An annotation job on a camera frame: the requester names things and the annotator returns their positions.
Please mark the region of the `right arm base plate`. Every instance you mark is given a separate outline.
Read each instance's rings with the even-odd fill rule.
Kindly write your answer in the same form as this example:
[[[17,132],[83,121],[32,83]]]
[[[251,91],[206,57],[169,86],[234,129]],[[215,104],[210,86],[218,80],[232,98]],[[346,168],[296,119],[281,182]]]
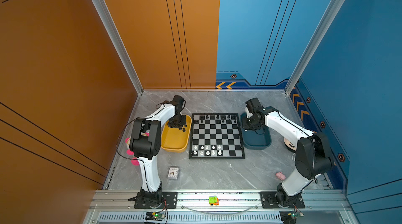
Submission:
[[[260,192],[260,198],[263,208],[305,208],[301,193],[288,196],[282,191]]]

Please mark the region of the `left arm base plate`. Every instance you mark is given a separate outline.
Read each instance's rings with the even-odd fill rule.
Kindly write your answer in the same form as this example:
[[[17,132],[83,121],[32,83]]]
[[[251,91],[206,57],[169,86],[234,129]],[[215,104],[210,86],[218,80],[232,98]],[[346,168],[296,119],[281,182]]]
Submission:
[[[168,210],[176,209],[178,203],[177,192],[162,192],[161,201],[157,202],[149,198],[138,196],[134,203],[135,209],[162,209],[165,207]]]

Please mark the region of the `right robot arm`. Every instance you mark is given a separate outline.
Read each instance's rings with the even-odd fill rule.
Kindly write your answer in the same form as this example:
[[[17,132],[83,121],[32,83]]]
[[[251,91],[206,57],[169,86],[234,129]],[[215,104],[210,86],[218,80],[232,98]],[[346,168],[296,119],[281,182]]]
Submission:
[[[242,123],[245,130],[257,131],[266,126],[296,148],[295,169],[278,185],[272,198],[282,208],[296,205],[302,191],[334,165],[328,138],[292,122],[272,106],[263,107],[258,98],[246,101],[246,115]]]

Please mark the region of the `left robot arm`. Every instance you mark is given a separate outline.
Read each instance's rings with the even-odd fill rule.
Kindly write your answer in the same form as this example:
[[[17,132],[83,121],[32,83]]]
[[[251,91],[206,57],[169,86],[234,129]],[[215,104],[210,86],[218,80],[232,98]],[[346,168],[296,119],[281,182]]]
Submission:
[[[177,193],[162,191],[157,155],[161,149],[177,153],[186,150],[192,119],[182,114],[184,107],[185,99],[176,95],[151,115],[134,120],[127,146],[139,162],[142,176],[140,191],[129,199],[136,209],[176,208]]]

